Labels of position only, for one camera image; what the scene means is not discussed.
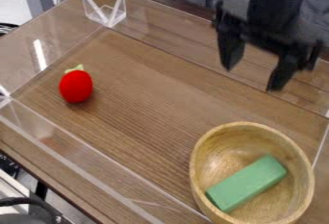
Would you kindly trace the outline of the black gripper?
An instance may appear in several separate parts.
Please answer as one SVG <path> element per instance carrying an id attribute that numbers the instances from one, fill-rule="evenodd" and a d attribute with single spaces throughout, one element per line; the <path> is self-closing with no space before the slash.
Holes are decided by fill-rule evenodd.
<path id="1" fill-rule="evenodd" d="M 305 25 L 300 12 L 304 0 L 249 0 L 246 17 L 224 9 L 224 1 L 216 3 L 214 27 L 220 60 L 230 71 L 242 59 L 246 42 L 280 55 L 272 72 L 268 91 L 280 91 L 300 69 L 313 69 L 323 47 L 323 40 L 308 41 L 293 32 Z"/>

